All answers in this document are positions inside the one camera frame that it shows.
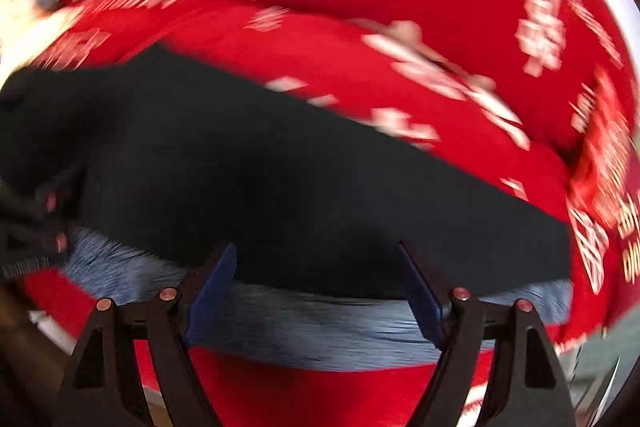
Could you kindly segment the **red pillow gold pattern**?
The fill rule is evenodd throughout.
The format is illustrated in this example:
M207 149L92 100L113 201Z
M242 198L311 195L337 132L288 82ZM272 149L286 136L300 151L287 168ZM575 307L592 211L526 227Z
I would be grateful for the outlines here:
M605 280L611 233L628 239L639 228L639 208L626 191L632 152L629 124L607 72L594 71L596 87L582 151L568 191L567 210L593 294Z

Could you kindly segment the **black pants grey lining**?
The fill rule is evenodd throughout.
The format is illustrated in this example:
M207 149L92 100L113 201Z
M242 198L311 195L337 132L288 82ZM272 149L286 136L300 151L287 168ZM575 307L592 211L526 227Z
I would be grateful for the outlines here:
M120 305L233 245L205 344L318 371L434 362L401 287L407 242L492 303L570 315L567 225L362 124L153 46L113 68L25 68L1 90L1 182L56 188L62 273Z

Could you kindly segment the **red quilt white characters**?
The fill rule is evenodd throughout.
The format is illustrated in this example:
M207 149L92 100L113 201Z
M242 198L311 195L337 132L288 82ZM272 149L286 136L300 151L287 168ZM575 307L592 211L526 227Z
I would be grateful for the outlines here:
M113 68L161 46L407 143L564 222L570 315L555 325L541 319L559 361L638 305L639 232L608 236L604 285L593 294L567 210L598 67L629 124L626 191L639 202L637 75L608 0L62 0L62 7L70 26L29 68ZM96 303L108 298L87 294L62 270L26 286L76 343ZM533 303L512 303L518 299ZM482 343L457 425L477 425L494 347ZM410 426L436 352L422 365L334 372L242 358L207 347L205 335L189 348L219 426Z

